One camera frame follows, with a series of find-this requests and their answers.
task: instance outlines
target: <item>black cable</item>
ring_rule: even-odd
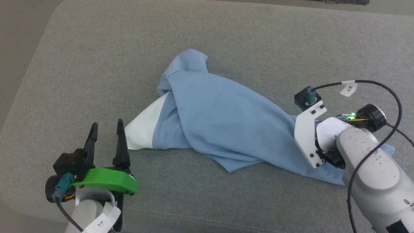
[[[401,122],[401,117],[402,117],[402,105],[401,105],[401,101],[398,98],[397,94],[391,90],[388,86],[376,82],[376,81],[371,81],[371,80],[355,80],[355,83],[371,83],[371,84],[375,84],[377,86],[380,86],[382,88],[385,88],[389,93],[392,94],[392,96],[395,98],[395,100],[397,101],[397,105],[398,105],[398,117],[397,117],[397,121],[395,123],[395,126],[392,128],[391,132],[386,136],[386,138],[381,141],[381,143],[378,144],[378,146],[376,146],[373,150],[371,150],[360,162],[359,164],[355,167],[354,172],[352,173],[351,179],[349,180],[349,185],[348,185],[348,195],[347,195],[347,204],[348,204],[348,214],[349,214],[349,221],[351,222],[351,226],[352,226],[352,230],[354,233],[357,233],[356,231],[356,227],[355,227],[355,222],[354,222],[354,216],[352,215],[352,205],[351,205],[351,191],[352,191],[352,185],[354,183],[356,174],[359,170],[359,168],[361,168],[362,164],[376,151],[378,150],[382,145],[384,145],[392,136],[393,134],[397,131],[398,126],[400,125]],[[336,86],[336,85],[341,85],[342,82],[338,82],[338,83],[330,83],[330,84],[326,84],[326,85],[322,85],[322,86],[318,86],[313,88],[311,91],[320,89],[320,88],[324,88],[324,87],[331,87],[331,86]]]
[[[72,223],[78,231],[83,232],[82,227],[80,227],[70,216],[69,214],[63,209],[62,205],[60,204],[59,200],[55,199],[56,205],[58,206],[59,210],[62,212],[62,214],[68,219],[70,223]]]
[[[310,91],[315,91],[315,90],[317,90],[317,89],[324,88],[324,87],[338,86],[338,85],[341,85],[341,84],[342,84],[342,82],[325,84],[325,85],[322,85],[322,86],[315,87],[315,88],[313,88],[313,89],[312,89],[312,90],[310,90]]]
[[[391,128],[394,128],[394,126],[390,125],[389,123],[387,123],[387,125]],[[407,139],[407,141],[411,143],[411,145],[414,147],[414,142],[407,135],[405,135],[405,133],[401,132],[399,129],[397,129],[397,132],[400,133],[403,137],[405,137],[405,139]]]

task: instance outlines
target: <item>couch cushion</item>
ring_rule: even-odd
[[[413,17],[191,0],[66,0],[55,11],[0,135],[1,198],[13,209],[65,221],[43,194],[52,164],[82,147],[99,123],[95,165],[116,150],[116,122],[129,123],[157,99],[160,75],[187,48],[209,56],[209,72],[300,111],[307,85],[351,79],[384,82],[411,129]],[[376,104],[396,118],[384,90],[320,90],[326,116]],[[377,135],[381,139],[389,129]],[[395,159],[414,178],[412,149],[399,135]],[[126,197],[131,232],[350,232],[346,188],[261,163],[228,173],[193,150],[132,151],[140,192]],[[74,203],[64,206],[68,211]],[[354,208],[361,232],[370,225]]]

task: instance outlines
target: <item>light blue cloth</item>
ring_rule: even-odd
[[[266,161],[344,185],[343,170],[329,163],[313,169],[307,163],[294,140],[294,116],[247,87],[208,73],[206,60],[188,49],[161,76],[158,94],[170,93],[154,130],[154,149],[194,148],[229,172]],[[383,149],[394,153],[392,146]]]

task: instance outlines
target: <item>white label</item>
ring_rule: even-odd
[[[346,97],[350,97],[356,91],[357,86],[358,86],[357,83],[345,83],[345,87],[340,92],[340,94]]]
[[[118,207],[106,202],[101,215],[91,222],[82,233],[108,233],[120,215],[121,210]]]

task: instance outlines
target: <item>gray floor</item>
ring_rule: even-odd
[[[47,22],[62,1],[0,0],[0,130]],[[225,1],[414,15],[414,0],[371,0],[367,6],[305,0]]]

